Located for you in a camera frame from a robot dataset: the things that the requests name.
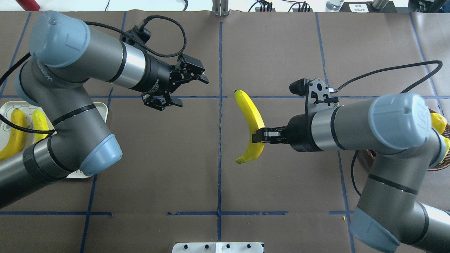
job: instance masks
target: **banana tip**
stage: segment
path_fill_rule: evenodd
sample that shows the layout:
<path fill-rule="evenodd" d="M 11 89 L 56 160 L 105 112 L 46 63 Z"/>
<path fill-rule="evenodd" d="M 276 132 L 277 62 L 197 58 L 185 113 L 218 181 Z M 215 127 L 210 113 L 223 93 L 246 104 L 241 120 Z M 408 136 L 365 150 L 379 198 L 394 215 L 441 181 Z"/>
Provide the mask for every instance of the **banana tip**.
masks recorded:
<path fill-rule="evenodd" d="M 242 163 L 245 163 L 245 162 L 247 162 L 244 158 L 238 158 L 238 159 L 236 159 L 236 163 L 238 163 L 238 164 L 242 164 Z"/>

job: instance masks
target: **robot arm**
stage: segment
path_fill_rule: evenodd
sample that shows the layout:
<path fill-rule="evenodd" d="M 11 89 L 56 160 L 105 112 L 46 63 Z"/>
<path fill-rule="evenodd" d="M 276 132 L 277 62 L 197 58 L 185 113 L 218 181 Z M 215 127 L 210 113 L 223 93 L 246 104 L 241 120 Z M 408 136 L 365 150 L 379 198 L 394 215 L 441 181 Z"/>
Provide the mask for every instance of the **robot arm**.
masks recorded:
<path fill-rule="evenodd" d="M 306 113 L 287 126 L 257 130 L 253 143 L 290 144 L 299 152 L 375 150 L 352 233 L 382 252 L 395 252 L 400 242 L 450 252 L 450 213 L 416 201 L 425 172 L 444 159 L 450 144 L 432 128 L 424 100 L 403 93 L 338 106 L 320 79 L 299 80 L 290 90 L 305 96 Z"/>
<path fill-rule="evenodd" d="M 146 30 L 129 33 L 136 40 L 138 32 Z M 171 66 L 124 41 L 54 11 L 38 17 L 31 33 L 32 59 L 22 66 L 15 85 L 24 100 L 42 107 L 57 134 L 0 163 L 0 208 L 75 170 L 91 176 L 122 157 L 83 87 L 89 78 L 142 92 L 144 104 L 157 110 L 183 106 L 170 96 L 181 84 L 208 83 L 199 60 L 181 54 Z"/>

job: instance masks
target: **black cable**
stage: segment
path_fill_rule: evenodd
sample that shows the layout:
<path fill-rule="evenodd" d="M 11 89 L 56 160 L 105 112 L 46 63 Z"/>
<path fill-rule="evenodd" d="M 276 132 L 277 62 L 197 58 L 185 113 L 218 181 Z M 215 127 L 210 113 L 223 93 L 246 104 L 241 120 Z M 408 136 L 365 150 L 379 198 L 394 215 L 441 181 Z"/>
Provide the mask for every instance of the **black cable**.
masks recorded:
<path fill-rule="evenodd" d="M 30 57 L 30 53 L 28 52 L 25 56 L 23 56 L 20 60 L 18 60 L 12 67 L 10 67 L 8 69 L 8 71 L 6 71 L 6 73 L 0 77 L 0 86 L 4 83 L 4 81 L 8 78 L 9 75 L 11 75 L 11 73 L 16 70 L 20 65 L 22 65 L 29 57 Z M 30 128 L 26 128 L 26 127 L 22 127 L 22 126 L 18 126 L 14 123 L 12 123 L 11 121 L 9 121 L 7 118 L 5 118 L 3 115 L 0 114 L 0 120 L 3 121 L 6 125 L 15 128 L 17 130 L 23 131 L 23 132 L 27 132 L 27 133 L 33 133 L 33 134 L 48 134 L 47 137 L 49 137 L 50 135 L 52 135 L 55 130 L 48 130 L 48 131 L 42 131 L 42 130 L 35 130 L 35 129 L 30 129 Z"/>
<path fill-rule="evenodd" d="M 355 151 L 355 155 L 353 155 L 353 159 L 351 160 L 351 166 L 350 166 L 350 174 L 351 174 L 351 182 L 353 184 L 353 188 L 355 188 L 356 193 L 361 196 L 360 191 L 358 191 L 358 187 L 356 187 L 356 182 L 355 182 L 355 161 L 356 158 L 358 157 L 358 152 L 359 150 Z"/>
<path fill-rule="evenodd" d="M 384 72 L 384 71 L 388 71 L 388 70 L 394 70 L 394 69 L 401 69 L 401 68 L 410 68 L 410 67 L 416 67 L 416 66 L 423 66 L 423 65 L 428 65 L 428 64 L 438 64 L 438 66 L 431 71 L 429 74 L 427 74 L 426 76 L 424 76 L 423 78 L 421 78 L 420 80 L 418 80 L 417 82 L 413 83 L 412 85 L 408 86 L 406 89 L 404 89 L 401 93 L 405 93 L 410 91 L 412 88 L 416 87 L 417 85 L 419 85 L 420 83 L 422 83 L 423 81 L 429 79 L 430 77 L 432 77 L 434 74 L 436 74 L 441 68 L 442 68 L 442 61 L 438 61 L 438 60 L 434 60 L 434 61 L 426 61 L 426 62 L 421 62 L 421 63 L 413 63 L 413 64 L 407 64 L 407 65 L 401 65 L 401 66 L 395 66 L 395 67 L 390 67 L 390 68 L 382 68 L 379 70 L 375 70 L 372 72 L 369 72 L 367 74 L 361 75 L 359 77 L 355 77 L 351 80 L 348 80 L 346 83 L 344 83 L 343 85 L 341 85 L 339 88 L 335 89 L 334 92 L 339 92 L 342 88 L 344 88 L 345 86 L 347 86 L 349 83 L 354 82 L 356 80 L 359 80 L 361 78 L 376 74 L 376 73 L 380 73 L 380 72 Z"/>
<path fill-rule="evenodd" d="M 301 5 L 301 8 L 297 10 L 297 12 L 303 12 L 303 10 L 306 10 L 306 2 L 303 2 Z"/>
<path fill-rule="evenodd" d="M 422 77 L 420 80 L 418 80 L 417 82 L 413 83 L 412 85 L 410 85 L 406 89 L 404 89 L 402 92 L 400 92 L 400 93 L 406 93 L 406 92 L 410 91 L 412 88 L 414 88 L 417 85 L 419 85 L 420 83 L 422 83 L 425 80 L 427 80 L 430 77 L 432 77 L 434 74 L 436 74 L 442 68 L 442 62 L 438 61 L 438 60 L 434 60 L 434 61 L 426 61 L 426 62 L 422 62 L 422 63 L 413 63 L 413 64 L 407 64 L 407 65 L 401 65 L 401 66 L 396 66 L 396 67 L 382 68 L 382 69 L 379 69 L 379 70 L 375 70 L 375 71 L 369 72 L 367 74 L 361 75 L 359 77 L 355 77 L 355 78 L 347 81 L 346 83 L 341 85 L 339 88 L 337 88 L 335 90 L 335 93 L 340 91 L 342 88 L 344 88 L 345 86 L 347 86 L 349 83 L 351 83 L 353 81 L 359 80 L 361 78 L 364 78 L 364 77 L 367 77 L 367 76 L 370 76 L 370 75 L 373 75 L 373 74 L 376 74 L 376 73 L 380 73 L 380 72 L 388 71 L 388 70 L 394 70 L 394 69 L 423 66 L 423 65 L 428 65 L 428 64 L 437 64 L 437 67 L 433 71 L 431 71 L 429 74 L 427 74 L 426 76 Z M 358 188 L 356 187 L 355 174 L 354 174 L 355 161 L 356 161 L 356 157 L 358 156 L 358 152 L 359 152 L 358 150 L 355 151 L 355 155 L 353 156 L 353 159 L 351 161 L 350 174 L 351 174 L 351 182 L 353 183 L 353 187 L 355 188 L 356 193 L 359 196 L 361 196 L 361 193 L 359 192 Z"/>
<path fill-rule="evenodd" d="M 105 11 L 106 11 L 106 9 L 108 9 L 109 1 L 110 1 L 110 0 L 108 0 L 108 4 L 107 4 L 106 7 L 105 7 Z"/>
<path fill-rule="evenodd" d="M 85 21 L 85 23 L 88 24 L 88 25 L 91 25 L 91 26 L 98 26 L 98 27 L 103 27 L 103 28 L 106 28 L 106 29 L 110 29 L 110 30 L 116 31 L 116 32 L 122 34 L 123 36 L 129 38 L 130 40 L 134 41 L 136 44 L 142 46 L 148 52 L 150 52 L 150 53 L 152 53 L 152 54 L 154 54 L 156 56 L 159 56 L 159 57 L 168 58 L 168 57 L 175 57 L 175 56 L 178 56 L 178 55 L 182 54 L 184 52 L 184 50 L 186 49 L 187 39 L 186 39 L 185 30 L 183 29 L 181 24 L 178 23 L 177 21 L 171 19 L 171 18 L 168 18 L 168 17 L 164 17 L 164 16 L 160 16 L 160 15 L 152 15 L 152 16 L 148 16 L 146 19 L 144 19 L 144 21 L 143 21 L 144 25 L 142 27 L 144 27 L 150 20 L 155 19 L 155 18 L 168 20 L 168 21 L 174 23 L 175 25 L 177 25 L 180 28 L 181 32 L 183 33 L 183 47 L 181 48 L 180 51 L 178 51 L 178 52 L 176 52 L 174 54 L 160 54 L 160 53 L 157 53 L 157 52 L 151 50 L 149 47 L 147 47 L 146 45 L 144 45 L 141 42 L 137 41 L 135 38 L 131 37 L 130 35 L 126 34 L 124 31 L 122 31 L 122 30 L 120 30 L 118 28 L 115 28 L 115 27 L 112 27 L 112 26 L 109 26 L 109 25 L 105 25 L 105 24 L 102 24 L 102 23 L 97 23 L 97 22 Z"/>
<path fill-rule="evenodd" d="M 262 6 L 266 6 L 266 4 L 263 1 L 258 0 L 250 7 L 250 9 L 248 9 L 248 11 L 251 11 L 253 6 L 255 6 L 257 3 L 259 3 L 261 5 L 261 8 L 262 8 Z"/>
<path fill-rule="evenodd" d="M 288 12 L 290 12 L 292 10 L 292 7 L 294 7 L 294 5 L 298 5 L 298 9 L 300 9 L 300 3 L 296 2 L 293 5 L 291 5 L 291 7 L 289 8 Z"/>
<path fill-rule="evenodd" d="M 305 9 L 303 12 L 309 12 L 311 10 L 311 6 L 309 5 L 309 3 L 305 2 Z"/>

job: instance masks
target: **white bracket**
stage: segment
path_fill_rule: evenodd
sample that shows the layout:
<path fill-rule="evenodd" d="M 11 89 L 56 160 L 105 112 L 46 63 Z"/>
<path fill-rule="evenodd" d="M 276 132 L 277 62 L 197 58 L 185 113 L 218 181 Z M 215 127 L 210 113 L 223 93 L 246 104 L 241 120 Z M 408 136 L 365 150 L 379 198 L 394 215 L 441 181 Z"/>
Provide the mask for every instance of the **white bracket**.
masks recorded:
<path fill-rule="evenodd" d="M 177 243 L 172 253 L 264 253 L 258 242 Z"/>
<path fill-rule="evenodd" d="M 212 0 L 213 16 L 228 16 L 228 0 Z"/>

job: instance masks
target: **white tray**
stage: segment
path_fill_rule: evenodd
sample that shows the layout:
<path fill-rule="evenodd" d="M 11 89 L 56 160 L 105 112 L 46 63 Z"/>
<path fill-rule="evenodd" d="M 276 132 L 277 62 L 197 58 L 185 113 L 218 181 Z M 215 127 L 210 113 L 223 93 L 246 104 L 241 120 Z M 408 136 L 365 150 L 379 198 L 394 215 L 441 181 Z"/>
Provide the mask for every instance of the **white tray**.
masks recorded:
<path fill-rule="evenodd" d="M 97 108 L 97 110 L 99 111 L 103 120 L 106 122 L 106 118 L 108 117 L 108 107 L 105 104 L 100 103 L 100 102 L 94 102 L 94 105 Z M 11 113 L 16 108 L 20 109 L 25 114 L 25 118 L 27 119 L 27 128 L 33 128 L 32 115 L 33 115 L 34 110 L 40 110 L 41 112 L 44 112 L 44 111 L 42 111 L 41 107 L 30 105 L 29 103 L 27 103 L 25 101 L 9 101 L 9 102 L 6 102 L 4 105 L 2 105 L 2 107 L 0 108 L 0 114 L 10 120 Z M 47 118 L 47 124 L 49 125 L 50 129 L 54 129 L 48 118 Z M 0 150 L 2 150 L 8 143 L 9 131 L 11 131 L 11 127 L 2 122 L 0 125 Z M 27 141 L 25 142 L 25 147 L 23 149 L 26 149 L 28 146 L 32 145 L 34 143 L 34 138 L 35 138 L 34 134 L 28 133 Z M 77 171 L 69 174 L 67 176 L 67 178 L 88 178 L 88 176 L 83 174 L 80 170 L 77 170 Z"/>

